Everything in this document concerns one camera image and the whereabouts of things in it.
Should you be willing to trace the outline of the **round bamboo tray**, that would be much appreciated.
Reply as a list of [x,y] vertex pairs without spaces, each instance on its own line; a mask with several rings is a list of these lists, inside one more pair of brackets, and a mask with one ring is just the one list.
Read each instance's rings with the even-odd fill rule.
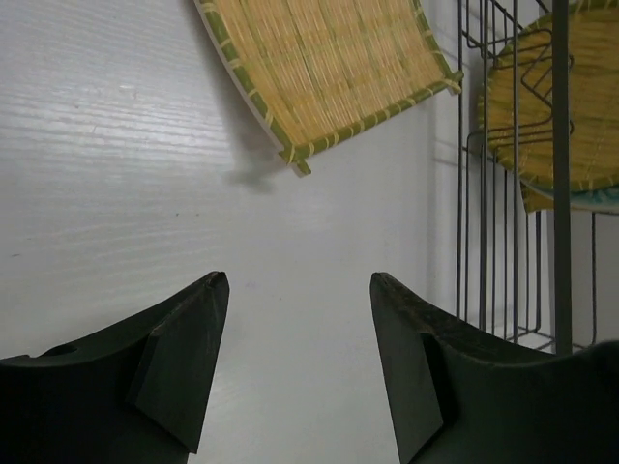
[[489,150],[520,181],[555,186],[555,117],[569,111],[572,192],[618,184],[618,4],[574,1],[568,6],[568,56],[553,63],[553,16],[546,14],[506,42],[479,96],[479,122]]

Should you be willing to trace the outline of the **square bamboo tray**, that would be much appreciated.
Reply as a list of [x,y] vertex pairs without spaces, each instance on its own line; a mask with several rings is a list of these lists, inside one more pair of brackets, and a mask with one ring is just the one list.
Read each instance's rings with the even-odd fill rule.
[[436,94],[460,93],[419,1],[198,1],[253,114],[302,175],[308,160]]

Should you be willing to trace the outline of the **red teal floral plate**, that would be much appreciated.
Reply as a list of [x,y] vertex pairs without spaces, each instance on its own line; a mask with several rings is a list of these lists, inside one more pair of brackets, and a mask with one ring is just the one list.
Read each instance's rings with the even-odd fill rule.
[[617,214],[618,186],[571,192],[570,206],[595,213]]

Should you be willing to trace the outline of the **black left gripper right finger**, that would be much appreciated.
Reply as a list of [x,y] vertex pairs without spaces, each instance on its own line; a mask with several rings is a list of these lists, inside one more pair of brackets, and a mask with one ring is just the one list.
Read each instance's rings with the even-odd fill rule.
[[568,356],[513,344],[386,273],[371,311],[403,463],[614,463],[618,345]]

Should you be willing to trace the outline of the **fan-shaped bamboo tray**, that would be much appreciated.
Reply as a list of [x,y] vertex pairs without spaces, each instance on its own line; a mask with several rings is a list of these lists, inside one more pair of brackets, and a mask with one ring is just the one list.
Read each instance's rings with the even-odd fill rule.
[[552,189],[539,189],[521,182],[520,191],[523,208],[527,214],[554,209],[554,192]]

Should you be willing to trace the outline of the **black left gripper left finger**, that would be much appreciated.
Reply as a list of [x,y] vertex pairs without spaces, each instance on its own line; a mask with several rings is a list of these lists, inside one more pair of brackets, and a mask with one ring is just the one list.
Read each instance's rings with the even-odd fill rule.
[[1,362],[5,463],[184,463],[198,451],[229,283],[165,301],[38,357]]

